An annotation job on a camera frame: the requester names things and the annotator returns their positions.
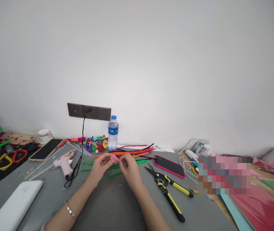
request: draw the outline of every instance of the smartphone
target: smartphone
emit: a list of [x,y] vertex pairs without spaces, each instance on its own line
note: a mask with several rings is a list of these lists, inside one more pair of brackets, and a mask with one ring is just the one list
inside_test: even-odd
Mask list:
[[155,159],[156,160],[154,160],[154,164],[157,167],[162,168],[163,170],[166,170],[180,178],[186,178],[184,169],[181,165],[158,155],[155,155]]
[[30,156],[28,160],[41,162],[45,161],[51,154],[53,154],[62,141],[62,139],[52,139],[36,151],[32,156]]

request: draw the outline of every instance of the wall socket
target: wall socket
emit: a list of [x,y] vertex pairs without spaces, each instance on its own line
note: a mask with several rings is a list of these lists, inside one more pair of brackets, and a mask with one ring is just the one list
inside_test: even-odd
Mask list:
[[83,105],[82,106],[82,114],[86,114],[87,119],[96,119],[97,118],[97,107],[95,106],[88,106],[88,105]]
[[92,111],[86,114],[87,119],[99,119],[109,121],[111,118],[111,108],[109,107],[96,107],[89,105],[67,103],[69,116],[83,118],[89,109]]
[[109,121],[111,118],[111,108],[97,107],[97,119]]

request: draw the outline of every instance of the plastic bottle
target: plastic bottle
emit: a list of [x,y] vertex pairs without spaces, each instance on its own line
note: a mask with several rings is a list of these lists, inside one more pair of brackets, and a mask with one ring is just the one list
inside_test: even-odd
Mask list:
[[108,148],[114,150],[118,145],[118,131],[119,122],[117,121],[117,116],[111,116],[111,120],[108,124]]
[[210,140],[200,140],[196,143],[192,151],[198,156],[205,155],[210,150],[210,143]]

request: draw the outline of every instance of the glue gun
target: glue gun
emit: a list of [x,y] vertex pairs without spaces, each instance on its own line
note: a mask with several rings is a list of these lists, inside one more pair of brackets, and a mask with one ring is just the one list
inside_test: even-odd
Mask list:
[[76,149],[71,150],[54,161],[54,166],[61,167],[65,177],[72,175],[73,170],[71,169],[69,160],[75,155],[75,151]]

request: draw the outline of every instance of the yellow-handled pliers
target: yellow-handled pliers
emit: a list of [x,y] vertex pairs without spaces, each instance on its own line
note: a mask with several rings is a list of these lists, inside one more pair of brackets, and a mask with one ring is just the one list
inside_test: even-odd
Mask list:
[[145,167],[145,168],[150,173],[152,173],[152,175],[155,177],[155,181],[157,182],[158,187],[163,192],[163,194],[166,197],[167,201],[171,205],[173,211],[175,212],[175,215],[177,216],[177,218],[179,219],[180,222],[184,223],[185,222],[185,217],[183,216],[183,214],[180,211],[179,207],[176,205],[175,201],[171,197],[171,195],[168,192],[166,187],[167,187],[168,184],[171,184],[175,188],[177,188],[178,190],[180,190],[182,193],[186,194],[189,197],[194,197],[193,193],[191,191],[185,189],[184,187],[180,186],[179,184],[175,183],[173,180],[168,178],[166,175],[158,173],[151,164],[149,164],[149,166],[151,167],[151,169],[149,169],[148,167]]
[[0,161],[5,158],[9,161],[9,164],[7,166],[4,166],[4,167],[0,167],[0,170],[3,170],[3,169],[7,169],[8,167],[10,167],[12,164],[13,164],[13,160],[7,156],[7,153],[3,154],[1,157],[0,157]]

